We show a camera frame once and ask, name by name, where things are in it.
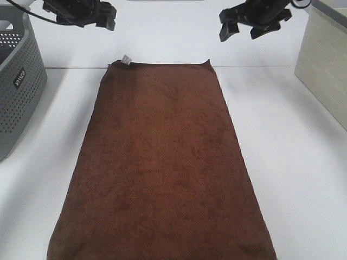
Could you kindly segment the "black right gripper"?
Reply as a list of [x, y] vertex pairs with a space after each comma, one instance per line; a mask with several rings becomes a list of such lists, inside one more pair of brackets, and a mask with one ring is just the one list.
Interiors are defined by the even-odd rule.
[[286, 8], [289, 4], [290, 1], [284, 0], [251, 0], [222, 10], [219, 14], [223, 23], [219, 33], [220, 41], [225, 42], [240, 32], [237, 23], [253, 26], [250, 31], [253, 40], [280, 30], [279, 22], [288, 21], [292, 17], [290, 9]]

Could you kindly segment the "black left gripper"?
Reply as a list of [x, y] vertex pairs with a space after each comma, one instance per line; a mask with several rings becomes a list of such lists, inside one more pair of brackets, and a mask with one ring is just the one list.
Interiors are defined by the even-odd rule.
[[43, 9], [56, 15], [60, 25], [84, 27], [95, 24], [96, 27], [114, 30], [116, 8], [102, 1], [43, 1]]

